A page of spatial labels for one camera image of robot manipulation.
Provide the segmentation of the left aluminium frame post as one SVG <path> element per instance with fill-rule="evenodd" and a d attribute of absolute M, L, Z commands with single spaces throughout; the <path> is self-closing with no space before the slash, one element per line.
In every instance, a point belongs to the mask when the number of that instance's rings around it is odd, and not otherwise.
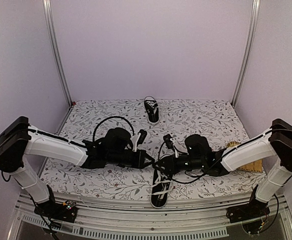
<path fill-rule="evenodd" d="M 61 87 L 66 99 L 66 102 L 68 106 L 71 108 L 73 106 L 73 100 L 71 98 L 69 86 L 65 77 L 61 55 L 58 47 L 54 22 L 53 22 L 53 15 L 52 15 L 52 9 L 51 9 L 51 1 L 50 0 L 43 0 L 43 11 L 46 21 L 46 26 L 48 30 L 49 40 L 52 48 L 52 53 L 54 57 L 54 61 L 56 64 L 57 73 L 60 79 Z"/>

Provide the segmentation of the woven bamboo tray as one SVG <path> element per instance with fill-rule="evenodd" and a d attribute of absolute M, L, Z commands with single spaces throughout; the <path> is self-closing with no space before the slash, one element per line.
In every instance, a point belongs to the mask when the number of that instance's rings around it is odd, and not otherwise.
<path fill-rule="evenodd" d="M 240 142 L 237 141 L 230 141 L 227 143 L 227 148 L 232 148 L 235 146 L 240 145 Z M 243 171 L 248 171 L 248 172 L 256 172 L 256 173 L 261 173 L 263 171 L 263 167 L 262 167 L 262 159 L 256 160 L 254 162 L 245 164 L 241 167 L 239 167 L 240 170 Z"/>

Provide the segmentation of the black canvas sneaker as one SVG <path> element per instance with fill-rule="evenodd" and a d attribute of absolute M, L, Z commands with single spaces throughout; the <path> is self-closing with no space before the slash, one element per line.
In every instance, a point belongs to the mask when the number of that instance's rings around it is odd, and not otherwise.
<path fill-rule="evenodd" d="M 148 116 L 148 121 L 151 124 L 156 124 L 159 121 L 159 106 L 155 98 L 146 96 L 144 98 L 144 107 Z"/>
<path fill-rule="evenodd" d="M 168 194 L 172 190 L 172 181 L 158 170 L 153 172 L 150 203 L 156 209 L 163 208 L 168 200 Z"/>

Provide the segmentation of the floral patterned table mat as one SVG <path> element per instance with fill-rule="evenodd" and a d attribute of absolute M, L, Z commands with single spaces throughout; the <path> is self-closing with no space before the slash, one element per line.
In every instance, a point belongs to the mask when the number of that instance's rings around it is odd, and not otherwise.
<path fill-rule="evenodd" d="M 248 135 L 233 107 L 225 100 L 160 99 L 159 122 L 151 124 L 141 99 L 79 101 L 61 131 L 61 136 L 75 141 L 99 139 L 111 128 L 129 132 L 146 130 L 141 148 L 153 158 L 172 153 L 163 146 L 163 136 L 170 134 L 184 151 L 185 138 L 199 134 L 217 151 L 228 142 L 245 142 Z M 153 169 L 121 168 L 108 164 L 88 170 L 57 159 L 48 159 L 40 179 L 54 192 L 84 197 L 116 200 L 148 200 L 151 196 Z M 250 193 L 260 183 L 264 172 L 236 170 L 221 177 L 205 176 L 192 181 L 183 172 L 171 184 L 168 200 L 191 200 Z"/>

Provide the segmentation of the right aluminium frame post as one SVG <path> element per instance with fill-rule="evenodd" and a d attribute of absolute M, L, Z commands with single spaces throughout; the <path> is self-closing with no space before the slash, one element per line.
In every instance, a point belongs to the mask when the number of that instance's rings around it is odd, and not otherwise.
<path fill-rule="evenodd" d="M 240 98 L 241 90 L 244 84 L 245 75 L 248 69 L 249 59 L 253 48 L 254 38 L 257 30 L 258 17 L 260 11 L 260 0 L 252 1 L 252 10 L 250 16 L 250 23 L 248 28 L 248 35 L 244 49 L 243 59 L 239 70 L 238 79 L 235 85 L 234 94 L 232 96 L 231 105 L 235 109 Z"/>

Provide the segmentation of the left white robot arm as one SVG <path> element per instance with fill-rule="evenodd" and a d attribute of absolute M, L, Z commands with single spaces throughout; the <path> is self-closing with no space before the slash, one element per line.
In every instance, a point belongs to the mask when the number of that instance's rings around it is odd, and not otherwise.
<path fill-rule="evenodd" d="M 121 127 L 108 130 L 104 137 L 77 142 L 38 129 L 25 116 L 18 117 L 0 134 L 0 171 L 12 176 L 49 216 L 56 217 L 60 206 L 30 167 L 26 155 L 62 160 L 84 169 L 101 169 L 107 164 L 143 169 L 154 159 L 138 146 L 147 132 L 128 132 Z"/>

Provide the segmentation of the aluminium frame post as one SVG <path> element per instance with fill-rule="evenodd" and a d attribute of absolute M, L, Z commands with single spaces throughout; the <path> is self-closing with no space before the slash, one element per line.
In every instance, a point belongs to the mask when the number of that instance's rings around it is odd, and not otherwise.
<path fill-rule="evenodd" d="M 235 109 L 240 98 L 241 90 L 244 84 L 245 75 L 248 69 L 249 59 L 253 48 L 254 38 L 257 30 L 258 17 L 260 11 L 260 0 L 252 1 L 252 10 L 250 16 L 250 23 L 248 28 L 248 35 L 244 49 L 243 59 L 239 70 L 238 79 L 235 85 L 234 94 L 232 96 L 231 105 Z"/>
<path fill-rule="evenodd" d="M 52 53 L 54 57 L 54 61 L 56 64 L 57 73 L 60 79 L 61 87 L 66 99 L 66 102 L 68 106 L 71 108 L 73 106 L 73 100 L 71 98 L 69 86 L 65 77 L 61 55 L 58 47 L 54 22 L 53 22 L 53 15 L 52 15 L 52 9 L 51 9 L 51 1 L 50 0 L 43 0 L 43 11 L 46 21 L 46 26 L 48 30 L 49 40 L 52 48 Z"/>

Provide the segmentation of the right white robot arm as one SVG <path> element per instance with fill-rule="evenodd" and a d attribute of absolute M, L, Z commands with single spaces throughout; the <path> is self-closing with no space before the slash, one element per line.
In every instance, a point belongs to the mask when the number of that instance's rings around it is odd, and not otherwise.
<path fill-rule="evenodd" d="M 204 176 L 220 177 L 246 164 L 277 156 L 268 177 L 254 188 L 250 203 L 245 205 L 244 214 L 255 218 L 272 195 L 292 177 L 292 126 L 279 118 L 273 120 L 272 126 L 260 135 L 219 151 L 212 151 L 208 140 L 199 134 L 185 139 L 187 153 L 178 152 L 169 134 L 164 136 L 164 144 L 175 152 L 153 164 L 151 203 L 156 208 L 166 204 L 173 176 L 181 171 L 202 170 L 195 180 Z"/>

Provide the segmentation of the front aluminium rail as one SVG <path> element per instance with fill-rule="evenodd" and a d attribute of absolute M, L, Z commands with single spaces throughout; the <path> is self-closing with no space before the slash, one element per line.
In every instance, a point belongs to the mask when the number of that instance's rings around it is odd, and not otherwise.
<path fill-rule="evenodd" d="M 292 240 L 292 215 L 282 194 L 270 200 L 265 231 L 245 232 L 227 209 L 245 204 L 249 193 L 203 199 L 170 200 L 161 209 L 147 200 L 105 199 L 56 193 L 57 202 L 75 201 L 73 223 L 61 222 L 60 240 Z"/>

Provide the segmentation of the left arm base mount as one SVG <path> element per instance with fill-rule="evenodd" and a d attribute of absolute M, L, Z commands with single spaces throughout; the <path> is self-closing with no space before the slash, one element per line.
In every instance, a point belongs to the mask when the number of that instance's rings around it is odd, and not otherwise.
<path fill-rule="evenodd" d="M 35 203 L 34 213 L 53 220 L 74 223 L 77 217 L 78 208 L 70 202 L 56 203 L 48 200 L 43 203 Z"/>

